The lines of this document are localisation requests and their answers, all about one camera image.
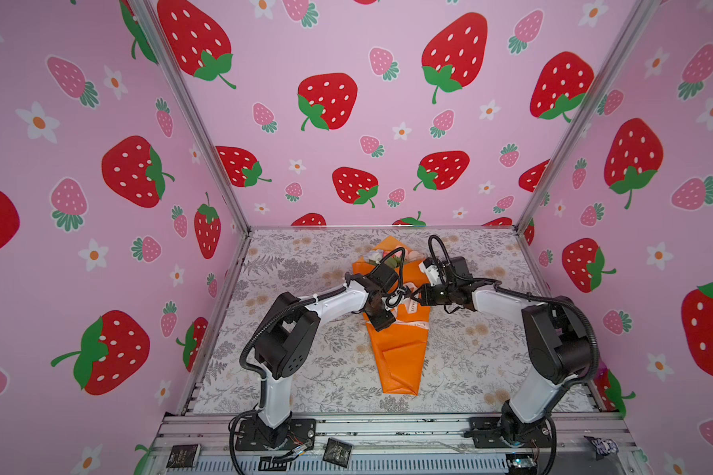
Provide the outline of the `white ribbon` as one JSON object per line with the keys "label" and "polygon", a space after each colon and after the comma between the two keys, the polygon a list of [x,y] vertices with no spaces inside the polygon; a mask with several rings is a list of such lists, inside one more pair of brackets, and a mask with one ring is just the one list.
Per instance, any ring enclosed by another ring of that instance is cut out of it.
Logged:
{"label": "white ribbon", "polygon": [[430,308],[421,306],[415,300],[405,298],[391,312],[398,325],[429,328]]}

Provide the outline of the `orange wrapping paper sheet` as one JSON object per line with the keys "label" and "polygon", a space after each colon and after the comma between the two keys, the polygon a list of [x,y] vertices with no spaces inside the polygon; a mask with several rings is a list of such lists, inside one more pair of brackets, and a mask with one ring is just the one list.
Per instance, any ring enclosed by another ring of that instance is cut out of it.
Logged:
{"label": "orange wrapping paper sheet", "polygon": [[[403,265],[403,283],[411,290],[416,290],[417,284],[428,283],[428,278],[419,269],[424,259],[422,253],[410,249],[394,237],[387,237],[373,249],[382,249],[387,255],[398,247],[407,251]],[[366,274],[374,268],[364,262],[362,257],[353,264],[354,273]],[[390,328],[376,332],[372,325],[366,322],[366,329],[376,358],[382,391],[385,394],[416,396],[423,374],[430,324],[429,328],[425,329],[398,325],[395,322]]]}

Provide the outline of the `white fake rose stem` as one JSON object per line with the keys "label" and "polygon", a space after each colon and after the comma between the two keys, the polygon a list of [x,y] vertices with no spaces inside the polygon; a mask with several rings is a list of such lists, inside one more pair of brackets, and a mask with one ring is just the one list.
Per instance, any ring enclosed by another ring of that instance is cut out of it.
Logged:
{"label": "white fake rose stem", "polygon": [[369,265],[376,266],[379,265],[382,262],[382,259],[384,258],[385,251],[382,249],[373,249],[372,251],[369,251],[366,253],[362,259],[364,262],[368,263]]}

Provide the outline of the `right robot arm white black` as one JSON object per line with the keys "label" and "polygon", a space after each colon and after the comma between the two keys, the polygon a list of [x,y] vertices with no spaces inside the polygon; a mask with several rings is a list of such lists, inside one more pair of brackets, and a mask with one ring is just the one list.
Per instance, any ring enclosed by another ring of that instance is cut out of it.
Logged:
{"label": "right robot arm white black", "polygon": [[412,299],[423,306],[495,314],[520,321],[531,369],[520,389],[502,406],[499,423],[490,432],[507,445],[524,445],[552,417],[562,397],[592,380],[600,351],[590,321],[568,297],[546,297],[511,290],[491,278],[467,274],[462,257],[419,265],[428,278]]}

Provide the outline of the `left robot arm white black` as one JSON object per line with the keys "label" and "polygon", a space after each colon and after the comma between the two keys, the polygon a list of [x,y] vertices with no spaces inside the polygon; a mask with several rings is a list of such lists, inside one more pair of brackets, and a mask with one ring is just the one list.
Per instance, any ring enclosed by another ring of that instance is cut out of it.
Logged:
{"label": "left robot arm white black", "polygon": [[261,381],[259,405],[251,419],[276,433],[292,417],[292,376],[305,364],[319,328],[347,315],[366,316],[378,332],[396,323],[392,309],[407,287],[403,270],[380,263],[366,274],[348,273],[344,282],[307,297],[284,292],[241,350],[239,364]]}

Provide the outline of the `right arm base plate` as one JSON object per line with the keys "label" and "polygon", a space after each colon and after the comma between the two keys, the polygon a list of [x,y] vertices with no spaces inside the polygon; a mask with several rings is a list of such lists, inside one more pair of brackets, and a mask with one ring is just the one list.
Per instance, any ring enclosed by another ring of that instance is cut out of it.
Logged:
{"label": "right arm base plate", "polygon": [[476,448],[549,448],[552,444],[550,426],[545,420],[521,423],[509,415],[469,419],[469,429],[463,433]]}

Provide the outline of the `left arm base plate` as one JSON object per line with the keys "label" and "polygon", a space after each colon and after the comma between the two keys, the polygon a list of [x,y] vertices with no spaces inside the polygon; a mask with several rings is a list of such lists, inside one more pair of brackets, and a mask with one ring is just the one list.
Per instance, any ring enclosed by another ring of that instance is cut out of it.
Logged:
{"label": "left arm base plate", "polygon": [[288,418],[276,429],[259,417],[244,419],[235,430],[234,449],[239,451],[291,450],[299,445],[312,448],[316,437],[315,419]]}

